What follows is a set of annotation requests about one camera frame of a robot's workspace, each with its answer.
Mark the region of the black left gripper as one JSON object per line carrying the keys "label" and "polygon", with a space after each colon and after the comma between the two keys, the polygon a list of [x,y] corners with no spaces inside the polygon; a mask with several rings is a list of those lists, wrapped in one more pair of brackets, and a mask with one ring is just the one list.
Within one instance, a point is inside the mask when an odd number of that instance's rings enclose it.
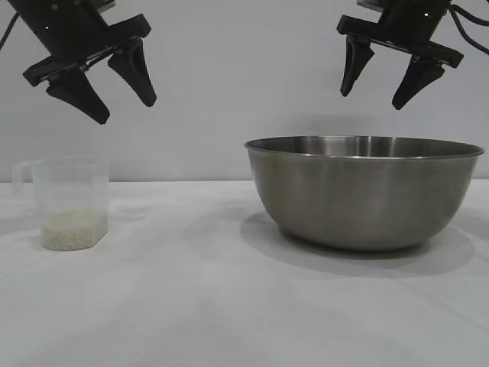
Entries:
{"label": "black left gripper", "polygon": [[49,96],[105,125],[110,116],[107,106],[85,73],[71,69],[89,67],[114,53],[108,66],[145,106],[155,104],[157,95],[147,71],[142,41],[151,26],[143,15],[109,25],[99,12],[99,3],[94,1],[33,0],[9,4],[50,54],[24,72],[32,86],[50,78],[46,89]]}

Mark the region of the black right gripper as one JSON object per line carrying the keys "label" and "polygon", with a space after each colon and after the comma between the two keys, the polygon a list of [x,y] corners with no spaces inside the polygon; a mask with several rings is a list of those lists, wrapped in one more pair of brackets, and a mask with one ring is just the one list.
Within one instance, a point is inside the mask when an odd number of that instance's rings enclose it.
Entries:
{"label": "black right gripper", "polygon": [[401,110],[417,93],[440,79],[442,64],[458,67],[464,55],[431,41],[446,15],[449,1],[358,1],[357,5],[379,11],[378,22],[343,15],[337,31],[346,37],[345,70],[340,88],[346,97],[374,56],[371,42],[411,54],[392,105]]}

